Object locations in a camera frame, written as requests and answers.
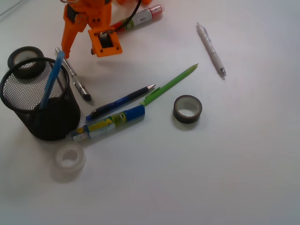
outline cable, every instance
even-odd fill
[[[128,23],[131,21],[131,19],[135,16],[135,14],[136,14],[137,10],[139,9],[141,3],[142,3],[142,0],[139,0],[138,3],[137,3],[137,5],[136,5],[136,7],[135,7],[135,9],[134,9],[134,11],[133,11],[133,13],[131,14],[131,16],[128,17],[128,19],[127,19],[122,25],[120,25],[120,26],[115,30],[116,32],[119,31],[119,30],[121,30],[123,27],[127,26],[127,24],[128,24]]]
[[[74,1],[65,1],[65,0],[60,0],[63,3],[76,3],[79,2],[79,0],[74,0]]]

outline pen clip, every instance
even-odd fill
[[[204,32],[205,32],[205,34],[206,34],[206,36],[207,36],[207,39],[209,40],[209,42],[211,42],[211,39],[210,39],[210,37],[208,36],[208,33],[207,33],[207,30],[206,30],[206,28],[205,27],[203,27],[203,30],[204,30]]]
[[[147,95],[145,98],[149,97],[150,95],[153,95],[154,93],[156,93],[158,90],[160,90],[160,87],[155,89],[154,91],[152,91],[149,95]]]

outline pen holder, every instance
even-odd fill
[[[0,84],[2,102],[17,114],[35,137],[45,141],[64,138],[70,131],[76,129],[80,120],[80,109],[70,88],[68,73],[63,66],[60,68],[47,106],[39,109],[54,63],[55,60],[49,58],[22,61],[4,75]],[[15,76],[38,64],[45,65],[44,70],[31,76],[30,79]]]

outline label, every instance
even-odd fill
[[[133,23],[135,26],[144,23],[146,21],[152,20],[152,13],[149,9],[145,9],[139,13],[137,13],[133,18]]]
[[[99,121],[97,123],[93,123],[91,125],[88,126],[89,132],[90,132],[90,137],[96,137],[98,136],[100,133],[113,129],[115,128],[115,124],[113,122],[113,119],[111,116],[105,118],[102,121]]]

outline blue pen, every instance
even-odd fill
[[[60,73],[60,67],[62,65],[62,61],[63,61],[64,57],[65,57],[65,53],[63,51],[60,51],[57,55],[55,64],[53,66],[53,69],[52,69],[52,71],[49,75],[49,79],[47,81],[47,84],[45,86],[45,93],[44,93],[44,96],[42,98],[41,104],[39,106],[40,109],[45,108],[48,104],[49,97],[51,95],[51,91],[53,89],[55,80],[57,79],[58,74]]]
[[[127,95],[126,97],[123,97],[123,98],[121,98],[121,99],[119,99],[115,102],[112,102],[112,103],[106,104],[104,106],[101,106],[98,109],[95,109],[94,111],[92,111],[90,113],[90,115],[88,115],[86,117],[86,120],[87,121],[94,120],[94,119],[102,116],[103,114],[108,113],[109,111],[111,111],[111,110],[113,110],[113,109],[115,109],[115,108],[117,108],[117,107],[119,107],[119,106],[121,106],[121,105],[123,105],[123,104],[125,104],[125,103],[127,103],[127,102],[143,95],[143,94],[145,94],[145,93],[147,93],[153,87],[155,87],[155,84],[150,85],[148,87],[144,87],[140,90],[137,90],[137,91],[135,91],[135,92]]]

